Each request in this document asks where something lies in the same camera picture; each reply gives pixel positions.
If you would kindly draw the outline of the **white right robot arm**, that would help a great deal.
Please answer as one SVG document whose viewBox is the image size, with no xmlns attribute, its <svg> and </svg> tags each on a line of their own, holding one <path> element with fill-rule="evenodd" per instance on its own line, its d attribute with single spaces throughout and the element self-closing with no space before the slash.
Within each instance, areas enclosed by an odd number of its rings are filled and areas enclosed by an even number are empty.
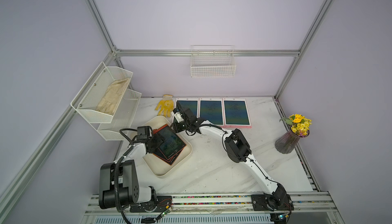
<svg viewBox="0 0 392 224">
<path fill-rule="evenodd" d="M 251 195 L 255 211 L 293 211 L 292 200 L 286 189 L 273 180 L 257 162 L 241 130 L 224 129 L 208 120 L 197 118 L 190 109 L 183 110 L 180 105 L 173 109 L 171 115 L 174 117 L 173 129 L 176 132 L 184 131 L 189 136 L 201 134 L 220 139 L 229 159 L 243 165 L 251 173 L 262 190 L 261 194 Z"/>
</svg>

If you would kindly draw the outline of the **pink white writing tablet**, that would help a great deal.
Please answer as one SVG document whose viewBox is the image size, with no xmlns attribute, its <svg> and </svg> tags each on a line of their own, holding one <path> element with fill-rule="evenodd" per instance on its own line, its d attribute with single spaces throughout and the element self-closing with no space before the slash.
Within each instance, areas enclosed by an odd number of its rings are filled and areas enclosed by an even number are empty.
<svg viewBox="0 0 392 224">
<path fill-rule="evenodd" d="M 199 99 L 197 98 L 176 98 L 183 110 L 190 109 L 191 112 L 198 117 L 199 115 Z"/>
</svg>

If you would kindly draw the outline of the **beige storage tray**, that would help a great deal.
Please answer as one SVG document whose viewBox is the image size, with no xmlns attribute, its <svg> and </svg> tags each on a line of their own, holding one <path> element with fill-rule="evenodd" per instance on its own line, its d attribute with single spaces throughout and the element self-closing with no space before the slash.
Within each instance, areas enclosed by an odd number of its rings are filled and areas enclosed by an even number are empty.
<svg viewBox="0 0 392 224">
<path fill-rule="evenodd" d="M 166 177 L 183 164 L 191 155 L 192 145 L 169 126 L 171 123 L 163 116 L 156 116 L 147 123 L 163 143 L 151 154 L 143 156 L 143 161 L 156 177 Z"/>
</svg>

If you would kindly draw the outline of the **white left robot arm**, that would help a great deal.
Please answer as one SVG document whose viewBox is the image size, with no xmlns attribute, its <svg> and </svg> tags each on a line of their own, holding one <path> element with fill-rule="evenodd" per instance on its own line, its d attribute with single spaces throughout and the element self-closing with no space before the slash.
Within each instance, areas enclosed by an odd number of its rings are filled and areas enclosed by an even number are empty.
<svg viewBox="0 0 392 224">
<path fill-rule="evenodd" d="M 115 208 L 124 222 L 129 224 L 126 208 L 136 205 L 146 212 L 152 212 L 158 207 L 154 187 L 139 185 L 135 160 L 153 152 L 162 144 L 162 140 L 153 135 L 150 126 L 123 128 L 119 132 L 128 141 L 129 147 L 112 163 L 101 166 L 99 206 L 101 209 Z"/>
</svg>

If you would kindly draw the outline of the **dark red bottom tablet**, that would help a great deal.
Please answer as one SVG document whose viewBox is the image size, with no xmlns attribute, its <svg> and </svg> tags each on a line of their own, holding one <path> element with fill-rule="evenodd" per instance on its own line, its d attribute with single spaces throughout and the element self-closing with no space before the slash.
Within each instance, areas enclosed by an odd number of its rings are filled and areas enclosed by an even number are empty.
<svg viewBox="0 0 392 224">
<path fill-rule="evenodd" d="M 168 125 L 154 130 L 153 134 L 156 133 L 164 138 L 164 143 L 158 150 L 161 151 L 166 158 L 171 158 L 186 147 L 186 143 Z"/>
</svg>

